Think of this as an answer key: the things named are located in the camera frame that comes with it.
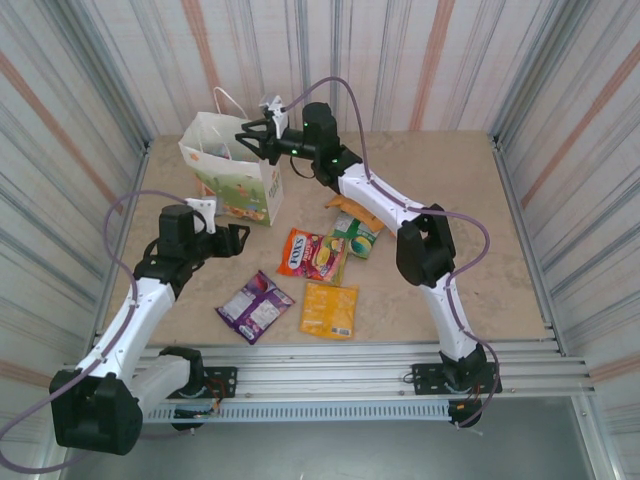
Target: green snack package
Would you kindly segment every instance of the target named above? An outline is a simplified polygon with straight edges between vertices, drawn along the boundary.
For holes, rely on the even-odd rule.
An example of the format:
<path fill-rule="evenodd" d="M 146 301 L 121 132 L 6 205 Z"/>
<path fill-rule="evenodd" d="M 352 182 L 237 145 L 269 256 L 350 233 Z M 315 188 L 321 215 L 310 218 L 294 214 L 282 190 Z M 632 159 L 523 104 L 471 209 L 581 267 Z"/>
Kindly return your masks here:
<path fill-rule="evenodd" d="M 344 238 L 349 245 L 349 252 L 356 257 L 369 258 L 371 248 L 378 237 L 369 227 L 348 213 L 340 212 L 329 235 Z"/>

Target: table surface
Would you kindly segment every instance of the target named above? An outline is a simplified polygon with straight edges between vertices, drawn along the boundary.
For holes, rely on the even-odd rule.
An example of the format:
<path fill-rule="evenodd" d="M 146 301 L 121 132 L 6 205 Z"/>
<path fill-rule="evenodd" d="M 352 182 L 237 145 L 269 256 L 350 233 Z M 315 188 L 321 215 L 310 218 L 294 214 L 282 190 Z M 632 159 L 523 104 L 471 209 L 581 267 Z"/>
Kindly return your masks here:
<path fill-rule="evenodd" d="M 145 189 L 178 196 L 195 196 L 194 177 L 182 160 L 178 136 L 158 137 L 143 181 Z M 458 289 L 474 332 L 498 339 L 545 338 L 533 287 L 511 220 L 489 141 L 481 132 L 389 132 L 367 134 L 372 169 L 411 199 L 471 215 L 491 234 L 491 249 L 476 267 L 458 277 Z M 360 154 L 356 134 L 343 142 Z M 244 252 L 233 258 L 210 259 L 184 288 L 174 307 L 160 321 L 152 344 L 244 344 L 214 310 L 225 304 L 258 270 L 265 272 L 297 303 L 276 320 L 259 343 L 329 343 L 301 333 L 300 307 L 307 280 L 276 273 L 292 227 L 325 234 L 338 215 L 324 205 L 334 193 L 315 180 L 295 175 L 288 159 L 281 161 L 284 201 L 271 227 L 221 217 L 251 226 Z M 305 160 L 298 169 L 309 172 Z M 158 216 L 170 201 L 144 196 L 138 202 L 127 239 L 124 261 L 134 266 L 145 246 L 157 236 Z M 483 245 L 473 225 L 450 220 L 457 266 L 473 259 Z M 350 256 L 343 286 L 358 285 L 354 338 L 356 342 L 437 341 L 435 324 L 420 291 L 408 284 L 395 266 L 395 239 L 383 230 L 371 256 Z M 109 306 L 107 323 L 126 295 L 128 283 L 120 273 Z"/>

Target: purple snack bag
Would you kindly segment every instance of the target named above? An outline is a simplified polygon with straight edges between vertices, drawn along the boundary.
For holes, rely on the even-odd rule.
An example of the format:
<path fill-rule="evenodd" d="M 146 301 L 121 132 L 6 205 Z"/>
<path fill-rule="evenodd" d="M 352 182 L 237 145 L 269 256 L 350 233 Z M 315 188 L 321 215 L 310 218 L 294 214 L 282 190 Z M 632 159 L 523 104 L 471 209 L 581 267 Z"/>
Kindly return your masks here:
<path fill-rule="evenodd" d="M 216 308 L 216 312 L 253 345 L 294 303 L 289 295 L 258 270 L 242 290 L 223 307 Z"/>

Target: enclosure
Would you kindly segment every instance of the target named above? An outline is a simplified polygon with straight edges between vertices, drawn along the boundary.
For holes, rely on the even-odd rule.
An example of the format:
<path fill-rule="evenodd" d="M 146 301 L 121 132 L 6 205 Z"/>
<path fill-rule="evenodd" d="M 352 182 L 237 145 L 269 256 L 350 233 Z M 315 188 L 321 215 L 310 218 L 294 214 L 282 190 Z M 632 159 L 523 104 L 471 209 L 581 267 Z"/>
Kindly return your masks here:
<path fill-rule="evenodd" d="M 216 111 L 218 86 L 257 119 L 265 93 L 288 103 L 323 77 L 347 80 L 375 172 L 492 234 L 459 290 L 503 365 L 504 391 L 475 427 L 483 435 L 427 421 L 445 419 L 449 396 L 423 401 L 402 375 L 438 360 L 438 335 L 388 231 L 345 270 L 344 285 L 359 286 L 354 338 L 301 333 L 305 283 L 276 268 L 292 227 L 326 233 L 333 192 L 283 157 L 273 226 L 233 220 L 252 228 L 245 251 L 194 275 L 139 363 L 180 344 L 205 365 L 238 367 L 227 402 L 238 416 L 38 478 L 209 478 L 207 455 L 235 465 L 222 462 L 221 478 L 640 478 L 639 2 L 33 0 L 0 14 L 3 424 L 87 354 L 124 299 L 126 279 L 104 253 L 110 204 L 140 188 L 197 194 L 178 141 L 197 112 Z M 343 87 L 311 101 L 329 104 L 362 154 Z M 167 203 L 145 197 L 114 215 L 104 237 L 128 265 Z M 451 229 L 462 266 L 482 237 L 456 219 Z M 259 269 L 297 303 L 249 347 L 214 309 Z M 419 418 L 407 410 L 425 406 Z M 174 408 L 146 422 L 169 423 Z M 48 406 L 1 447 L 33 467 L 74 455 L 56 445 Z"/>

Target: black mounting plate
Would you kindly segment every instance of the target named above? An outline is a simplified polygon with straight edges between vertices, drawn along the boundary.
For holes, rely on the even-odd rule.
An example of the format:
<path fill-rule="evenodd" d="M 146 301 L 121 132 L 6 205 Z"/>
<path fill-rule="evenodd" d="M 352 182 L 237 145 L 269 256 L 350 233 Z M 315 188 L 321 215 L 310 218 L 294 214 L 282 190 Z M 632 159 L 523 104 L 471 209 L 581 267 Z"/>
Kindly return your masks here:
<path fill-rule="evenodd" d="M 233 398 L 236 396 L 236 386 L 238 384 L 238 369 L 236 367 L 204 367 L 205 383 L 209 384 L 209 387 L 216 393 L 218 398 Z M 209 379 L 216 379 L 222 382 L 224 385 L 224 392 L 218 381 L 207 382 Z M 205 385 L 195 395 L 184 395 L 179 393 L 178 390 L 169 395 L 169 398 L 214 398 L 211 390 Z"/>
<path fill-rule="evenodd" d="M 480 393 L 489 393 L 495 379 L 496 365 L 487 362 L 482 369 L 474 375 L 472 385 L 465 390 L 456 390 L 451 387 L 443 373 L 442 363 L 417 363 L 411 365 L 413 375 L 413 388 L 416 395 L 451 395 L 468 394 L 476 385 L 480 385 Z M 502 381 L 498 379 L 496 393 L 502 392 Z"/>

